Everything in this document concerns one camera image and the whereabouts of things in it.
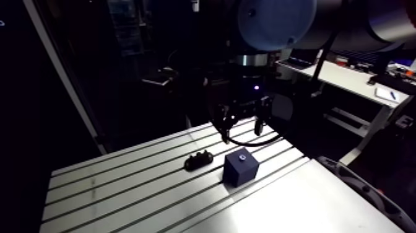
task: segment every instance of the black plastic part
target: black plastic part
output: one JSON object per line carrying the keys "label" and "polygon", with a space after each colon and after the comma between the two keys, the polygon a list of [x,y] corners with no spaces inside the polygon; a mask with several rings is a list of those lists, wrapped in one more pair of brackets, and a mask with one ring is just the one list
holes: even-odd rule
{"label": "black plastic part", "polygon": [[203,153],[196,153],[196,156],[190,156],[185,160],[184,169],[188,172],[199,169],[205,165],[208,165],[214,161],[214,157],[211,153],[204,151]]}
{"label": "black plastic part", "polygon": [[260,136],[262,132],[263,132],[263,121],[260,119],[257,119],[256,124],[254,126],[254,133],[257,136]]}

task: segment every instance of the pen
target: pen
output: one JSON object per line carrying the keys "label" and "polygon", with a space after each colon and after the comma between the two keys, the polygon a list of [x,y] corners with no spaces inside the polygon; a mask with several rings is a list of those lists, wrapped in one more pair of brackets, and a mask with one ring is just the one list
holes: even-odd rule
{"label": "pen", "polygon": [[394,96],[394,92],[390,92],[391,97],[393,97],[394,100],[396,100],[396,96]]}

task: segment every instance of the metal plate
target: metal plate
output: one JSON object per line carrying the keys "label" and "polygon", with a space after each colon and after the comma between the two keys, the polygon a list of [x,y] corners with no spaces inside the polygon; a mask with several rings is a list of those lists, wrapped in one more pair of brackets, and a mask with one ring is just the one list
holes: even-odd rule
{"label": "metal plate", "polygon": [[[261,137],[253,129],[254,119],[241,121],[231,135],[253,143],[275,136],[268,126]],[[205,149],[213,163],[185,171],[188,156]],[[284,139],[248,147],[260,163],[257,176],[232,188],[222,182],[222,166],[238,149],[204,125],[60,169],[51,178],[40,232],[181,232],[309,161]]]}

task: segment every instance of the black cable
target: black cable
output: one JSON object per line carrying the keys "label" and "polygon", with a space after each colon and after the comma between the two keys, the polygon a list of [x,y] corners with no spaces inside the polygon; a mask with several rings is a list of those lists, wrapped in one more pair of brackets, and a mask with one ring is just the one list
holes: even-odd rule
{"label": "black cable", "polygon": [[274,136],[273,138],[268,139],[268,140],[265,140],[265,141],[263,141],[263,142],[261,142],[261,143],[241,143],[241,142],[239,142],[239,141],[235,141],[234,139],[230,138],[230,137],[229,137],[229,136],[227,136],[227,134],[225,134],[222,130],[220,130],[218,127],[216,127],[216,125],[214,124],[214,121],[213,121],[213,120],[210,120],[210,121],[211,121],[212,125],[215,127],[215,129],[217,129],[217,131],[221,134],[221,136],[222,136],[224,139],[226,139],[227,141],[230,141],[230,142],[232,142],[232,143],[236,144],[237,146],[245,146],[245,147],[258,147],[258,146],[265,146],[265,145],[267,145],[267,144],[270,144],[270,143],[273,143],[274,141],[279,140],[280,138],[283,138],[283,136],[284,136],[284,135],[286,135],[286,133],[285,133],[285,134],[283,134],[283,135],[278,134],[277,136]]}
{"label": "black cable", "polygon": [[230,142],[236,144],[237,146],[245,146],[245,147],[265,146],[267,144],[270,144],[270,143],[273,143],[274,141],[279,140],[282,137],[283,137],[282,135],[278,134],[277,136],[275,136],[275,137],[273,137],[273,138],[271,138],[269,140],[263,141],[261,143],[241,143],[241,142],[235,141],[234,139],[232,139],[232,138],[230,138],[230,137],[228,137],[226,135],[224,136],[225,139],[227,139]]}

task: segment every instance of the dark background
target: dark background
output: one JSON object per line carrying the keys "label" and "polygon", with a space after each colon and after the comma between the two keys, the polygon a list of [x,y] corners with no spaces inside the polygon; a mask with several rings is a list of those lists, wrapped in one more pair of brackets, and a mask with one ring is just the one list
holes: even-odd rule
{"label": "dark background", "polygon": [[100,154],[23,2],[0,1],[0,15],[3,231],[37,232],[50,171]]}

